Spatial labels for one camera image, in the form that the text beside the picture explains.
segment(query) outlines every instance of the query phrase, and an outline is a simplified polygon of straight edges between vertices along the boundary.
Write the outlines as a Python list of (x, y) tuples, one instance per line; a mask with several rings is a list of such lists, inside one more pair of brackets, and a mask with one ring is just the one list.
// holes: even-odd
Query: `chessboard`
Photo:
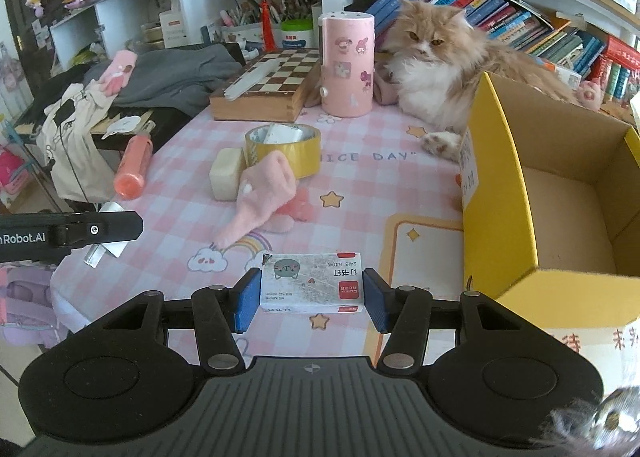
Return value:
[[(234, 101), (225, 90), (260, 63), (277, 59), (280, 67)], [(263, 53), (210, 97), (216, 120), (293, 123), (320, 78), (318, 49), (282, 49)]]

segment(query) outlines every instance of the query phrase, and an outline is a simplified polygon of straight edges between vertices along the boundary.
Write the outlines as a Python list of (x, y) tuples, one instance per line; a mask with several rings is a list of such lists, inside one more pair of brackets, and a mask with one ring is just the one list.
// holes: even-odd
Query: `fluffy orange and white cat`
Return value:
[(422, 138), (424, 150), (457, 161), (461, 135), (483, 71), (524, 82), (552, 98), (575, 103), (571, 89), (530, 56), (490, 40), (450, 6), (402, 0), (384, 49), (393, 53), (387, 69), (398, 83), (399, 106), (435, 132)]

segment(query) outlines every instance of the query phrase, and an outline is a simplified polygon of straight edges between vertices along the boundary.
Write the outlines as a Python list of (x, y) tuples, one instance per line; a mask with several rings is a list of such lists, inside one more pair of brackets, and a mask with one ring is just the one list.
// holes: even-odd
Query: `orange bottle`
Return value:
[(154, 147), (147, 132), (136, 134), (129, 140), (116, 177), (113, 179), (113, 187), (122, 198), (137, 199), (142, 195), (153, 150)]

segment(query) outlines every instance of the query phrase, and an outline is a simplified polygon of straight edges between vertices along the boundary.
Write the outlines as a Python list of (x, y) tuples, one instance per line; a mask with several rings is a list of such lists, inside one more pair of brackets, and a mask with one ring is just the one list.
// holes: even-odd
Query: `wall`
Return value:
[[(4, 42), (12, 58), (18, 58), (4, 0), (0, 0), (0, 42)], [(4, 114), (7, 119), (14, 121), (32, 101), (33, 96), (26, 79), (23, 79), (11, 92), (7, 91), (4, 84), (0, 82), (0, 114)]]

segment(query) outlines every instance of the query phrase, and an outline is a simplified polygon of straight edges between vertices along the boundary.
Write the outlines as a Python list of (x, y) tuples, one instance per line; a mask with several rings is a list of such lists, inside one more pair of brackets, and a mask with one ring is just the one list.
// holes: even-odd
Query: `cat face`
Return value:
[(384, 49), (428, 63), (455, 65), (475, 49), (475, 34), (459, 8), (402, 0)]

